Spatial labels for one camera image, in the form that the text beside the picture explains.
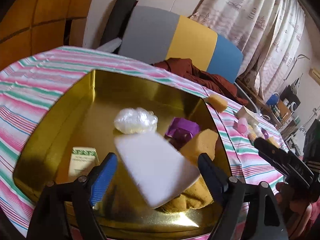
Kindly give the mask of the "person right hand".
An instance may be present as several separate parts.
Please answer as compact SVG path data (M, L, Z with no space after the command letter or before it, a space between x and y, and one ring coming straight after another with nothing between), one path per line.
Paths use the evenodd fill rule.
M307 200L293 200L289 203L293 221L286 225L289 239L297 239L306 229L311 218L312 205Z

